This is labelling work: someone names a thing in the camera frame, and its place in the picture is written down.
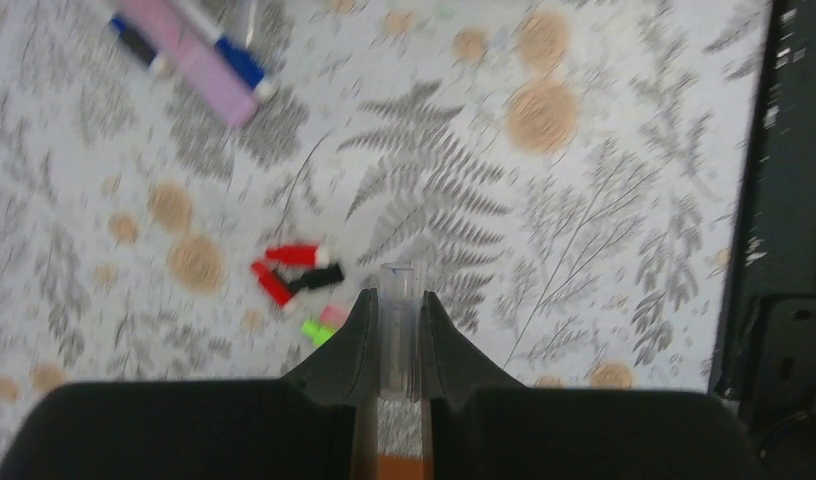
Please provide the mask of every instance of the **tan circle pattern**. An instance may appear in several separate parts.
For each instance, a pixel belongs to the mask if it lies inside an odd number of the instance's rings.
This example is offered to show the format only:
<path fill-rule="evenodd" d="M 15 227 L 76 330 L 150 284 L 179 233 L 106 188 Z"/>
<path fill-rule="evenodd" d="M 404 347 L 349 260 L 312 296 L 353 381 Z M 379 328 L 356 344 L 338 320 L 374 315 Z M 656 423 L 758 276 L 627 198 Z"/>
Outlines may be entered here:
<path fill-rule="evenodd" d="M 119 269 L 113 263 L 103 263 L 96 267 L 93 278 L 96 280 L 96 285 L 110 288 L 116 283 Z"/>
<path fill-rule="evenodd" d="M 623 363 L 605 363 L 591 373 L 591 386 L 596 388 L 628 389 L 634 383 L 632 369 Z"/>
<path fill-rule="evenodd" d="M 173 278 L 200 295 L 216 292 L 225 276 L 219 247 L 204 235 L 184 237 L 173 245 L 167 267 Z"/>
<path fill-rule="evenodd" d="M 475 65 L 487 53 L 487 32 L 480 27 L 465 28 L 455 36 L 452 49 L 456 58 L 464 63 Z"/>
<path fill-rule="evenodd" d="M 349 13 L 355 7 L 355 0 L 329 0 L 329 6 L 333 12 Z"/>
<path fill-rule="evenodd" d="M 183 233 L 190 228 L 193 200 L 184 186 L 175 182 L 158 183 L 149 192 L 149 213 L 169 233 Z"/>
<path fill-rule="evenodd" d="M 544 375 L 535 382 L 538 388 L 561 388 L 564 386 L 564 381 L 555 375 Z"/>
<path fill-rule="evenodd" d="M 263 312 L 250 308 L 243 314 L 240 326 L 248 333 L 256 333 L 264 328 L 266 317 Z"/>
<path fill-rule="evenodd" d="M 114 240 L 123 245 L 133 245 L 140 234 L 137 219 L 128 212 L 119 212 L 111 215 L 110 220 L 108 220 L 108 229 L 111 231 L 111 236 L 114 237 Z"/>
<path fill-rule="evenodd" d="M 404 35 L 414 28 L 412 12 L 390 12 L 384 17 L 384 33 L 387 35 Z"/>
<path fill-rule="evenodd" d="M 717 266 L 719 266 L 719 267 L 728 266 L 729 265 L 729 258 L 731 257 L 731 253 L 732 253 L 731 250 L 728 249 L 728 248 L 724 248 L 723 250 L 720 250 L 719 252 L 717 252 L 717 255 L 715 255 L 715 257 L 714 257 L 715 261 L 717 262 Z"/>
<path fill-rule="evenodd" d="M 57 363 L 38 363 L 31 371 L 31 385 L 40 393 L 49 393 L 64 383 L 66 383 L 66 373 Z"/>
<path fill-rule="evenodd" d="M 550 81 L 526 85 L 509 102 L 508 136 L 529 153 L 558 150 L 572 138 L 578 110 L 576 97 L 564 85 Z"/>
<path fill-rule="evenodd" d="M 0 375 L 0 400 L 5 403 L 16 403 L 19 400 L 19 385 L 6 375 Z"/>
<path fill-rule="evenodd" d="M 551 72 L 561 62 L 570 44 L 570 28 L 562 15 L 537 12 L 520 29 L 517 46 L 520 57 L 529 67 Z"/>

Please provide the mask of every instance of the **marker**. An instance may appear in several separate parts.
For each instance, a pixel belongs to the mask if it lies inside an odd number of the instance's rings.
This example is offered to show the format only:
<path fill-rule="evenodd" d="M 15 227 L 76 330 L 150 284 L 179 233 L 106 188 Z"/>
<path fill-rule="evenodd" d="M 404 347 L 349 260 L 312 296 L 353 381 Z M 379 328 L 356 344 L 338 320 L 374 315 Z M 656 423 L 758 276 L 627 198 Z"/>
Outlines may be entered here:
<path fill-rule="evenodd" d="M 282 263 L 288 267 L 325 268 L 331 263 L 331 256 L 319 245 L 282 245 L 268 248 L 264 258 Z"/>
<path fill-rule="evenodd" d="M 119 0 L 119 11 L 175 64 L 176 71 L 230 127 L 255 115 L 252 91 L 164 0 Z"/>
<path fill-rule="evenodd" d="M 264 292 L 269 295 L 273 301 L 285 313 L 292 313 L 296 309 L 296 302 L 293 297 L 296 295 L 291 292 L 278 273 L 269 269 L 269 267 L 261 261 L 256 261 L 252 264 L 252 273 L 258 279 L 258 283 Z"/>
<path fill-rule="evenodd" d="M 105 0 L 89 0 L 87 2 L 102 17 L 108 26 L 116 33 L 117 41 L 127 48 L 137 59 L 146 66 L 155 77 L 165 77 L 172 72 L 172 66 L 162 54 L 159 54 L 143 35 L 135 30 L 125 19 L 114 10 Z"/>
<path fill-rule="evenodd" d="M 193 0 L 175 0 L 175 5 L 190 24 L 199 30 L 205 39 L 225 58 L 252 93 L 261 102 L 266 102 L 275 95 L 276 86 L 269 80 L 265 71 L 249 52 L 235 45 L 225 32 L 214 22 L 199 4 Z"/>
<path fill-rule="evenodd" d="M 334 263 L 326 268 L 308 270 L 296 280 L 287 282 L 287 286 L 290 288 L 291 292 L 299 292 L 302 290 L 319 290 L 321 288 L 342 283 L 344 279 L 343 269 L 340 268 L 340 264 Z"/>

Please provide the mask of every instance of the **red marker cap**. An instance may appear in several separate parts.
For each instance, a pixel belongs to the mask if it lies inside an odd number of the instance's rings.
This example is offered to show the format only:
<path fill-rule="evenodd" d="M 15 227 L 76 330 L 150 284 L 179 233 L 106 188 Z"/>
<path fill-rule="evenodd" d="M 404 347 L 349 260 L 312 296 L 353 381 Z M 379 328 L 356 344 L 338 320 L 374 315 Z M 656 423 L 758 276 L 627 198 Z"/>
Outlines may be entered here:
<path fill-rule="evenodd" d="M 319 245 L 285 245 L 268 248 L 267 260 L 283 263 L 289 267 L 324 268 L 331 262 L 328 250 Z"/>
<path fill-rule="evenodd" d="M 279 308 L 288 313 L 296 309 L 296 304 L 293 302 L 293 293 L 287 288 L 284 280 L 271 272 L 266 265 L 261 262 L 253 263 L 252 271 L 258 277 L 258 283 L 273 301 L 276 302 Z"/>

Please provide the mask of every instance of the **pen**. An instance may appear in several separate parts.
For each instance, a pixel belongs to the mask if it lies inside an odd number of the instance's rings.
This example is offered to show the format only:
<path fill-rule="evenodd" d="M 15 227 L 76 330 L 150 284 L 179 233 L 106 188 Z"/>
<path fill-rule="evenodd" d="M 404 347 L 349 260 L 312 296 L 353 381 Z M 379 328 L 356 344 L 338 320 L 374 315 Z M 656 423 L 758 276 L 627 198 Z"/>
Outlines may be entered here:
<path fill-rule="evenodd" d="M 424 265 L 386 263 L 379 270 L 379 397 L 417 401 L 418 329 L 425 293 Z"/>
<path fill-rule="evenodd" d="M 156 77 L 167 76 L 172 67 L 162 54 L 143 38 L 116 10 L 105 0 L 89 0 L 93 10 L 102 17 L 116 33 L 117 41 L 125 46 L 140 63 L 146 66 L 149 73 Z"/>
<path fill-rule="evenodd" d="M 260 31 L 258 16 L 258 0 L 237 0 L 237 19 L 235 23 L 234 38 L 243 48 L 252 46 L 255 35 Z"/>
<path fill-rule="evenodd" d="M 184 15 L 190 24 L 205 39 L 217 49 L 225 58 L 229 66 L 237 72 L 245 84 L 252 89 L 252 93 L 261 102 L 265 102 L 275 95 L 276 87 L 269 80 L 266 72 L 249 52 L 235 45 L 234 41 L 216 24 L 197 1 L 175 0 L 179 12 Z"/>

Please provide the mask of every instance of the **blue marker cap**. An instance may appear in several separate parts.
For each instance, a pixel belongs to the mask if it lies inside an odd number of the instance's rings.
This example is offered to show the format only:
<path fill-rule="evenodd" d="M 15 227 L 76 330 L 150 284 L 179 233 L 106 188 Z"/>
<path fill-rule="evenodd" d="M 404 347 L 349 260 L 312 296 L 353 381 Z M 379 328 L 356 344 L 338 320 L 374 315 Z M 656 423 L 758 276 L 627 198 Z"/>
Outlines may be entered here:
<path fill-rule="evenodd" d="M 114 15 L 113 18 L 111 18 L 110 25 L 111 28 L 117 31 L 117 33 L 122 33 L 128 28 L 125 20 L 123 20 L 119 15 Z"/>
<path fill-rule="evenodd" d="M 214 47 L 260 101 L 269 100 L 275 95 L 276 88 L 267 78 L 268 72 L 258 65 L 249 52 L 236 47 L 225 36 L 220 37 Z"/>

